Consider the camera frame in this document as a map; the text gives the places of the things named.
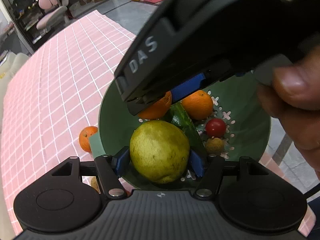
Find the cucumber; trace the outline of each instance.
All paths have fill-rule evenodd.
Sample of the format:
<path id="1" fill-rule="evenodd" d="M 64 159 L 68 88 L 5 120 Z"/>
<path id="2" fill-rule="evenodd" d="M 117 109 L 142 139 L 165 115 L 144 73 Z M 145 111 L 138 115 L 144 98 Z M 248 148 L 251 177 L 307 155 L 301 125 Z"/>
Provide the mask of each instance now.
<path id="1" fill-rule="evenodd" d="M 162 117 L 162 120 L 169 122 L 181 129 L 189 139 L 190 147 L 204 161 L 206 161 L 207 151 L 204 148 L 202 140 L 198 134 L 198 130 L 194 126 L 192 120 L 180 102 L 172 105 L 164 117 Z"/>

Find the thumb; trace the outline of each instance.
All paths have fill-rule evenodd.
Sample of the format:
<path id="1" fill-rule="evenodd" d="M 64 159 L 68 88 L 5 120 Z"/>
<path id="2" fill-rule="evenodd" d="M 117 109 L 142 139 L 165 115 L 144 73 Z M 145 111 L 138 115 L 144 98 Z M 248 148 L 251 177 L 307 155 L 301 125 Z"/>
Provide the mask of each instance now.
<path id="1" fill-rule="evenodd" d="M 282 100 L 305 110 L 320 110 L 320 46 L 302 61 L 274 69 L 272 85 Z"/>

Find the orange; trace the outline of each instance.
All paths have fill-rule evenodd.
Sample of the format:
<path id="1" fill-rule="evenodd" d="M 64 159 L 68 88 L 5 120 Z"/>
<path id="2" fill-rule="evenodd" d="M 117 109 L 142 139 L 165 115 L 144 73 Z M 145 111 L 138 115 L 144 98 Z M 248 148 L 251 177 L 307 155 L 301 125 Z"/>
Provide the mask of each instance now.
<path id="1" fill-rule="evenodd" d="M 146 120 L 155 120 L 163 117 L 169 110 L 172 103 L 172 94 L 170 91 L 166 92 L 163 98 L 149 106 L 138 114 L 138 117 Z"/>
<path id="2" fill-rule="evenodd" d="M 79 144 L 81 148 L 88 153 L 91 152 L 89 137 L 98 132 L 98 127 L 96 126 L 88 126 L 84 128 L 79 134 Z"/>
<path id="3" fill-rule="evenodd" d="M 203 90 L 198 90 L 184 98 L 181 104 L 191 119 L 206 119 L 213 110 L 211 97 Z"/>
<path id="4" fill-rule="evenodd" d="M 99 185 L 96 177 L 92 177 L 90 181 L 90 186 L 100 193 L 100 189 L 99 189 Z"/>

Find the cherry tomato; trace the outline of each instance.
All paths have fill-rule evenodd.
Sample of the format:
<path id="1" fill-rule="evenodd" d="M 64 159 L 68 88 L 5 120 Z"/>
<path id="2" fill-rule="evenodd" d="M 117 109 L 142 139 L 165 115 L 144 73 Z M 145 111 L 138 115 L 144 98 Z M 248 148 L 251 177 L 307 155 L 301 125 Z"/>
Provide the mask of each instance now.
<path id="1" fill-rule="evenodd" d="M 222 137 L 224 133 L 226 132 L 227 126 L 226 123 L 219 119 L 219 118 L 213 118 L 209 122 L 207 122 L 205 126 L 205 130 L 207 131 L 207 135 L 212 137 Z"/>

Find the pink checkered tablecloth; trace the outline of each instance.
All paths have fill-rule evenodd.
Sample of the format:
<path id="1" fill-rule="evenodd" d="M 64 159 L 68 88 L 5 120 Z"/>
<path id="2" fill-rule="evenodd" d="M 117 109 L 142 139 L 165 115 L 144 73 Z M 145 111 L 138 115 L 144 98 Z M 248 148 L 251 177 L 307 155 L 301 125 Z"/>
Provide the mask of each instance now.
<path id="1" fill-rule="evenodd" d="M 98 11 L 65 28 L 45 43 L 18 71 L 4 99 L 1 173 L 7 210 L 15 196 L 70 156 L 93 160 L 79 143 L 80 131 L 98 125 L 102 97 L 113 71 L 135 35 Z M 260 163 L 284 177 L 271 156 Z M 308 209 L 300 226 L 307 235 L 315 221 Z"/>

